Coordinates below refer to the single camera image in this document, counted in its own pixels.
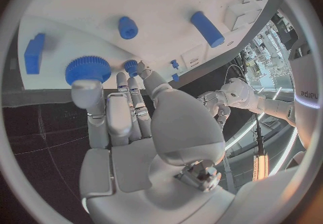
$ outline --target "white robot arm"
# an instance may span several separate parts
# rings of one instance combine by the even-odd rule
[[[296,126],[293,102],[266,99],[263,95],[255,94],[246,82],[238,78],[230,79],[220,90],[200,95],[198,100],[203,102],[213,116],[218,114],[219,106],[224,105],[249,109],[257,114],[266,113]]]

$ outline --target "robotic arm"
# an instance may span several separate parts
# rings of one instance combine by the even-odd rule
[[[229,83],[224,84],[220,90],[203,93],[198,97],[198,100],[213,116],[218,114],[219,118],[221,116],[220,108],[230,106],[249,109],[257,114],[266,113],[286,120],[293,127],[296,126],[293,102],[266,99],[263,95],[254,94],[252,88],[238,78],[230,79]]]

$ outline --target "black floor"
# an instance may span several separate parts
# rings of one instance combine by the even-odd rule
[[[223,85],[227,66],[193,81],[181,90],[197,97]],[[235,76],[229,71],[228,79]],[[145,97],[153,114],[153,104]],[[80,167],[89,147],[87,116],[73,103],[4,108],[7,135],[13,153],[36,191],[72,223],[92,223],[79,195]],[[224,127],[231,138],[250,118],[250,112],[233,108]],[[35,223],[0,179],[0,223]]]

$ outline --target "blue gear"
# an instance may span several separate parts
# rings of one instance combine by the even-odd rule
[[[126,72],[129,73],[130,77],[135,77],[138,75],[137,73],[137,61],[136,60],[130,60],[130,61],[126,61],[124,64],[124,69]]]
[[[65,70],[69,85],[75,80],[99,80],[104,83],[111,76],[109,63],[97,56],[84,56],[72,61]]]

